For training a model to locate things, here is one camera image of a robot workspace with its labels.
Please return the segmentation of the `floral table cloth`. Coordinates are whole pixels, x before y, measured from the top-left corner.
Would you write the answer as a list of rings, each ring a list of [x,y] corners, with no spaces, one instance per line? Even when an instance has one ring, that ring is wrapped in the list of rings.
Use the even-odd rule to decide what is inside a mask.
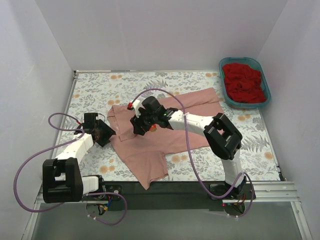
[[[220,74],[215,71],[76,71],[65,113],[79,120],[83,120],[87,112],[107,117],[112,105],[127,104],[145,90],[162,89],[177,96],[211,87],[225,115],[243,136],[238,152],[241,171],[253,181],[280,181],[281,170],[261,111],[227,106]],[[225,180],[225,162],[210,147],[168,154],[168,176],[161,181],[198,180],[194,170],[202,181],[222,181]],[[84,176],[100,174],[106,181],[137,180],[109,143],[107,147],[95,144],[83,157],[79,168]]]

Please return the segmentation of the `red t shirt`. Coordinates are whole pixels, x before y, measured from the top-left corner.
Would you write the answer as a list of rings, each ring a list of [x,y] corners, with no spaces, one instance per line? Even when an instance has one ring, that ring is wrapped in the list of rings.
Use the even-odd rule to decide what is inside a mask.
[[[260,71],[247,64],[228,63],[222,67],[228,97],[237,103],[258,104],[267,99],[263,93]]]

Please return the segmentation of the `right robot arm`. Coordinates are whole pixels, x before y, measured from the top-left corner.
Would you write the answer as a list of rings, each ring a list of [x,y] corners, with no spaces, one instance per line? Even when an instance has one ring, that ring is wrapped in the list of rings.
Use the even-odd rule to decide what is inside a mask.
[[[226,193],[219,199],[237,199],[243,195],[247,181],[240,160],[243,136],[225,114],[200,116],[187,113],[185,109],[165,108],[153,96],[143,101],[134,99],[127,108],[134,111],[130,122],[136,135],[143,136],[152,125],[158,125],[205,137],[212,152],[221,159],[224,170]]]

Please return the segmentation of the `pink t shirt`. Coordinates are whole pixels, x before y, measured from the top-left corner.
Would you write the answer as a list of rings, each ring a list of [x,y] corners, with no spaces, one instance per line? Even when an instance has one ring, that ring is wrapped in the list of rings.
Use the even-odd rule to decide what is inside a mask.
[[[216,116],[223,109],[214,88],[178,95],[177,99],[166,97],[159,100],[165,108],[177,108],[199,116]],[[151,182],[168,175],[167,154],[187,151],[186,138],[192,150],[207,147],[209,143],[204,136],[183,130],[171,130],[157,126],[145,135],[134,134],[130,119],[134,112],[125,105],[113,105],[107,113],[110,127],[116,132],[110,143],[116,154],[129,168],[133,175],[147,190]]]

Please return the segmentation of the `aluminium frame rail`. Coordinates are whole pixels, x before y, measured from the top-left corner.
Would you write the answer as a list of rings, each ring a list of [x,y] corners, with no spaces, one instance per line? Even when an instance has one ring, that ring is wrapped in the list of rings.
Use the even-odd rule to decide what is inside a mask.
[[[256,181],[244,212],[208,209],[109,211],[70,202],[50,211],[39,196],[26,240],[310,240],[300,196],[290,181]]]

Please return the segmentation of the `teal plastic basket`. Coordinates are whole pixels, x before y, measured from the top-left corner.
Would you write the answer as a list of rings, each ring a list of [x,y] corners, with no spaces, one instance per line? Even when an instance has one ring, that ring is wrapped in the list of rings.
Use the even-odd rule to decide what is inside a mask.
[[[266,97],[266,101],[262,103],[240,103],[240,102],[235,102],[232,99],[229,98],[226,92],[226,86],[225,86],[225,81],[224,81],[224,72],[222,67],[226,64],[231,64],[231,63],[238,63],[238,64],[245,64],[250,66],[252,69],[258,70],[261,72],[261,88],[263,90],[264,96]],[[269,86],[266,80],[266,77],[263,73],[263,69],[258,61],[256,61],[253,58],[249,57],[225,57],[219,62],[219,72],[220,72],[220,78],[221,78],[221,85],[222,85],[222,92],[225,98],[225,102],[227,105],[234,109],[257,109],[257,108],[262,108],[265,105],[269,103],[271,100],[271,93],[269,90]]]

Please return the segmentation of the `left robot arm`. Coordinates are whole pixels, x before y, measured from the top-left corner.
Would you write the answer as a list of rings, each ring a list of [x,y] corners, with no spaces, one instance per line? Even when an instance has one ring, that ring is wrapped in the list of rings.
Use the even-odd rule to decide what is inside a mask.
[[[116,132],[96,112],[84,114],[83,123],[74,130],[73,142],[54,159],[42,165],[42,192],[45,203],[79,202],[90,194],[95,200],[106,196],[101,175],[82,176],[80,163],[95,145],[104,147]]]

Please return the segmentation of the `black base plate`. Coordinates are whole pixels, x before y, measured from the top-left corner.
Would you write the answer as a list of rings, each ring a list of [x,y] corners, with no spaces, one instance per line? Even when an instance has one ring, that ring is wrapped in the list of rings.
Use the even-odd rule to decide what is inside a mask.
[[[200,210],[222,212],[225,208],[242,214],[245,201],[255,199],[256,195],[249,183],[242,189],[232,190],[226,197],[216,199],[210,196],[197,181],[156,181],[145,190],[136,181],[103,182],[102,189],[108,194],[85,196],[89,204],[100,206],[101,210],[121,211],[124,209],[121,197],[127,202],[128,210]]]

